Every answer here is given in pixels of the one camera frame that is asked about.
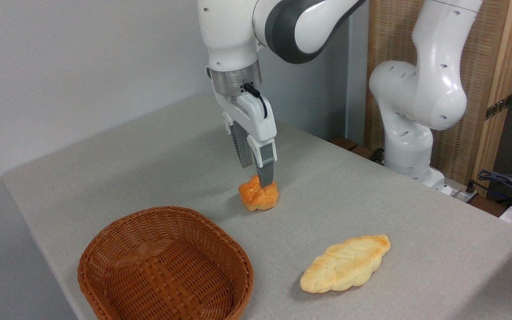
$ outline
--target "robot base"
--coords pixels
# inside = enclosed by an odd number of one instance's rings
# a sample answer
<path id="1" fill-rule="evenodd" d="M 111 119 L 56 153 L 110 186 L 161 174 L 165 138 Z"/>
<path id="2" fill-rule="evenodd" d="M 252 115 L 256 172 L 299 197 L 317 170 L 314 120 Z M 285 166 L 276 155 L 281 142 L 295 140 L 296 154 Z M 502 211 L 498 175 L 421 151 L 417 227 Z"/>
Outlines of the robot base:
<path id="1" fill-rule="evenodd" d="M 447 195 L 451 195 L 452 193 L 452 188 L 446 184 L 444 175 L 432 167 L 418 174 L 404 174 L 404 176 L 421 182 L 426 186 Z"/>

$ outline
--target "bread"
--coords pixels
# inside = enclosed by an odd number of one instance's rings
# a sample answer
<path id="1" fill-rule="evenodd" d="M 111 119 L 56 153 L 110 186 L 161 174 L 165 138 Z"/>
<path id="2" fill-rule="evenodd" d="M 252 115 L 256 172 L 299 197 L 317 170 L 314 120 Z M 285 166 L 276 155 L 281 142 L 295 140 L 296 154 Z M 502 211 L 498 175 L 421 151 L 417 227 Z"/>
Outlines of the bread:
<path id="1" fill-rule="evenodd" d="M 270 186 L 260 188 L 258 176 L 253 176 L 246 184 L 241 184 L 238 187 L 238 193 L 242 204 L 249 211 L 268 210 L 278 203 L 279 194 L 276 181 L 272 182 Z"/>
<path id="2" fill-rule="evenodd" d="M 324 293 L 361 286 L 378 269 L 389 249 L 386 235 L 356 237 L 334 244 L 305 270 L 299 282 L 301 290 Z"/>

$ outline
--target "white wall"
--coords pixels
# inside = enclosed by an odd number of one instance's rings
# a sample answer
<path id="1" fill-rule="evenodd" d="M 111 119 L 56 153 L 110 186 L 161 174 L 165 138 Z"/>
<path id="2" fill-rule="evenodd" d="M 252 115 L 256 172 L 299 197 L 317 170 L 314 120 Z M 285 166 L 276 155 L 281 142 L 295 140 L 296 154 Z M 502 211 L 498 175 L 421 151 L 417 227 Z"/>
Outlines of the white wall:
<path id="1" fill-rule="evenodd" d="M 261 53 L 262 92 L 279 120 L 343 134 L 332 128 L 343 127 L 334 115 L 345 99 L 334 96 L 344 92 L 330 87 L 341 74 L 328 67 L 346 56 L 341 43 L 307 65 Z M 209 91 L 206 60 L 194 0 L 0 0 L 0 177 Z M 43 318 L 73 314 L 0 184 L 0 319 Z"/>

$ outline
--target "wooden panel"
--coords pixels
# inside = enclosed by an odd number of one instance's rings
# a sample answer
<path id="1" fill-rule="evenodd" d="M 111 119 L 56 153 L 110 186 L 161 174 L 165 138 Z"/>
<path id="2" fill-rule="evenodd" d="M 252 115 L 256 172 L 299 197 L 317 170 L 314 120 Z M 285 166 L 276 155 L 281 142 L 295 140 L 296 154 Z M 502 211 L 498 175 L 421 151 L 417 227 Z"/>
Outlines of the wooden panel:
<path id="1" fill-rule="evenodd" d="M 371 0 L 368 76 L 386 60 L 416 63 L 411 33 L 422 4 L 423 0 Z M 490 105 L 512 91 L 512 49 L 506 49 L 512 47 L 511 35 L 512 0 L 484 0 L 461 59 L 461 79 L 468 95 L 467 110 L 453 128 L 433 132 L 432 166 L 461 184 L 466 184 L 474 168 L 481 165 L 476 162 L 477 154 L 484 154 L 480 161 L 490 158 L 482 141 L 486 139 L 484 133 L 490 132 L 486 126 L 498 129 L 504 122 L 501 116 L 486 124 L 485 113 Z M 365 115 L 366 146 L 382 148 L 384 128 L 370 91 L 367 93 Z M 494 145 L 495 139 L 496 136 L 490 134 L 485 142 L 491 141 Z"/>

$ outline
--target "basket rim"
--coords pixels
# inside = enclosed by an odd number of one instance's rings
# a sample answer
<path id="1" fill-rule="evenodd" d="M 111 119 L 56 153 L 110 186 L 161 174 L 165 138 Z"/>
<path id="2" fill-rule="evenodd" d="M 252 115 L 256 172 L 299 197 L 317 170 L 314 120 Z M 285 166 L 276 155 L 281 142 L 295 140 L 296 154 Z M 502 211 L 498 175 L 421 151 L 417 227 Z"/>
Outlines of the basket rim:
<path id="1" fill-rule="evenodd" d="M 119 225 L 123 225 L 124 223 L 126 223 L 126 221 L 140 219 L 145 215 L 151 215 L 152 213 L 158 213 L 169 209 L 179 211 L 182 214 L 187 214 L 193 217 L 198 222 L 200 222 L 203 227 L 207 228 L 209 231 L 211 231 L 211 233 L 216 235 L 216 239 L 218 239 L 219 241 L 224 241 L 229 245 L 229 247 L 231 247 L 231 249 L 234 249 L 234 251 L 238 253 L 238 256 L 240 257 L 239 262 L 242 263 L 242 266 L 244 267 L 244 270 L 246 271 L 247 275 L 246 281 L 244 283 L 244 293 L 242 294 L 242 298 L 240 299 L 240 301 L 238 301 L 234 308 L 231 309 L 230 314 L 225 318 L 225 320 L 238 319 L 240 315 L 242 315 L 242 313 L 244 312 L 244 309 L 246 308 L 246 306 L 248 305 L 248 301 L 250 300 L 250 295 L 252 294 L 252 289 L 254 286 L 254 271 L 252 269 L 250 259 L 248 258 L 248 255 L 246 254 L 244 249 L 218 225 L 216 225 L 213 221 L 209 220 L 207 217 L 203 216 L 201 213 L 195 211 L 194 209 L 174 205 L 166 205 L 142 209 L 140 211 L 130 213 L 122 218 L 112 221 L 108 226 L 102 229 L 84 249 L 84 252 L 80 257 L 79 266 L 77 269 L 77 279 L 79 282 L 81 292 L 87 299 L 88 303 L 91 305 L 92 309 L 94 310 L 94 313 L 96 314 L 96 316 L 98 316 L 98 318 L 109 320 L 117 319 L 118 317 L 112 318 L 112 315 L 108 314 L 108 312 L 106 311 L 106 309 L 108 308 L 103 303 L 100 302 L 100 300 L 98 299 L 98 295 L 88 282 L 87 262 L 90 260 L 92 256 L 93 249 L 100 245 L 108 236 L 110 236 L 110 233 L 113 229 L 115 229 Z"/>

